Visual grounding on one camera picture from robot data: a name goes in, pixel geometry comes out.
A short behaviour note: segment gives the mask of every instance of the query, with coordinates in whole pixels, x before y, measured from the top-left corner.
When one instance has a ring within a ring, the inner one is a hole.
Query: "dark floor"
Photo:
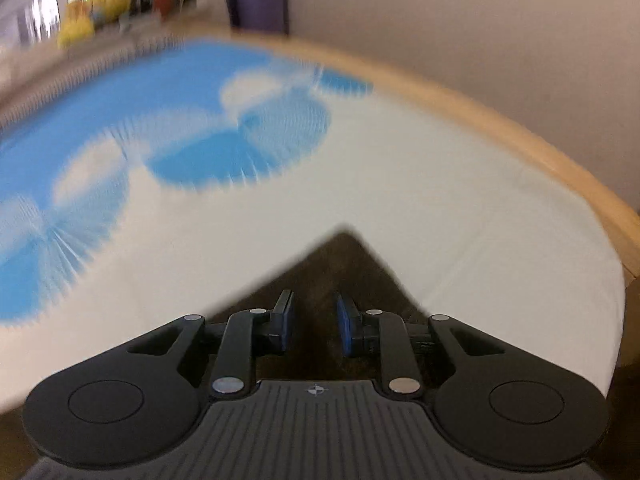
[[[347,379],[376,375],[368,360],[341,357],[335,291],[349,294],[361,310],[393,311],[410,322],[426,319],[375,259],[349,235],[337,235],[300,263],[233,307],[271,308],[283,288],[296,292],[296,331],[287,356],[258,361],[259,378]],[[640,480],[640,364],[619,368],[609,394],[612,424],[594,459],[611,480]],[[0,480],[18,478],[36,455],[22,431],[19,410],[0,417]]]

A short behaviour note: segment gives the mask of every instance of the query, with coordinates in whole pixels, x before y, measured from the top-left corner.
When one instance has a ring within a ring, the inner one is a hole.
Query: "wooden bed frame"
[[[179,16],[169,21],[165,30],[181,38],[214,37],[221,41],[260,46],[278,54],[318,62],[368,80],[377,88],[397,94],[457,123],[471,127],[523,158],[528,164],[564,183],[591,205],[620,256],[626,286],[626,312],[619,364],[628,365],[640,360],[640,217],[589,171],[541,137],[458,92],[402,72],[395,67],[350,56],[325,46],[294,38],[233,32],[226,27],[213,25],[203,18],[201,13]],[[134,41],[139,39],[140,35],[134,38]],[[125,46],[130,46],[130,42],[131,38],[120,40]],[[84,56],[78,57],[82,58],[81,62],[87,62],[88,57],[97,57],[104,50],[117,50],[118,45],[115,43],[103,48],[89,47]],[[0,116],[3,109],[11,106],[15,100],[24,99],[29,92],[37,91],[65,71],[72,70],[74,60],[69,56],[57,55],[55,59],[56,62],[46,70],[30,75],[27,82],[22,81],[13,96],[0,96]]]

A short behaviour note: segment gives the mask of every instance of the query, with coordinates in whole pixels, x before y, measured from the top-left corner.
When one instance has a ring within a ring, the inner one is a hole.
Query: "blue cloud print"
[[[0,322],[33,319],[110,238],[143,164],[168,186],[242,185],[322,142],[319,98],[372,86],[258,50],[195,42],[113,70],[0,144]]]

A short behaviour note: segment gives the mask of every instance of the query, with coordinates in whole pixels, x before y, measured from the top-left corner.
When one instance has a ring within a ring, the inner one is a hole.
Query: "silver screw head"
[[[397,377],[389,381],[389,389],[396,394],[414,394],[420,389],[420,383],[411,377]]]
[[[234,394],[244,388],[244,383],[237,377],[220,377],[211,386],[219,394]]]

